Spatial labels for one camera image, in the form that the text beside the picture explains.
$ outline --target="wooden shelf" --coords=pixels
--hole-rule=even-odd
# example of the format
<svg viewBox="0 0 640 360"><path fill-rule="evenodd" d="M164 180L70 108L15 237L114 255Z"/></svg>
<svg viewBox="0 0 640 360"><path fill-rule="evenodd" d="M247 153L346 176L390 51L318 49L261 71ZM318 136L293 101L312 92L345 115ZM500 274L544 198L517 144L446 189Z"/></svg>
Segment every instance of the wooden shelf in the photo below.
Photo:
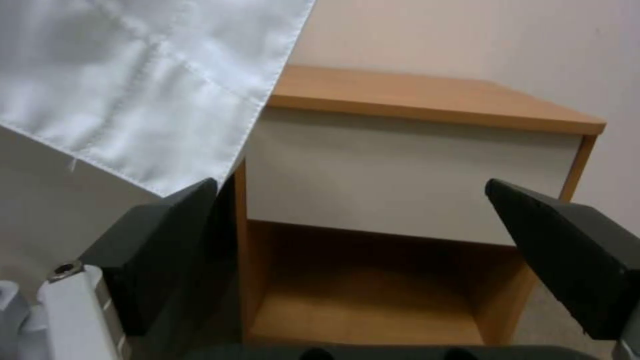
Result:
<svg viewBox="0 0 640 360"><path fill-rule="evenodd" d="M483 344L450 279L327 266L290 269L273 279L250 337L266 343Z"/></svg>
<svg viewBox="0 0 640 360"><path fill-rule="evenodd" d="M489 81L317 67L288 66L268 106L575 135L606 125Z"/></svg>
<svg viewBox="0 0 640 360"><path fill-rule="evenodd" d="M454 265L465 244L250 224L274 249L250 341L483 344Z"/></svg>

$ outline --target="drawer front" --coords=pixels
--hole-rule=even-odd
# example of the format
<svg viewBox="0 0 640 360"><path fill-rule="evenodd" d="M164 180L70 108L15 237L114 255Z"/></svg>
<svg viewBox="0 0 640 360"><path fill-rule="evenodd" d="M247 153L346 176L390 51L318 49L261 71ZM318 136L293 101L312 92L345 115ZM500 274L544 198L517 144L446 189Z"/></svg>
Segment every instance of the drawer front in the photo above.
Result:
<svg viewBox="0 0 640 360"><path fill-rule="evenodd" d="M491 177L557 197L580 136L267 109L248 142L250 219L513 245Z"/></svg>

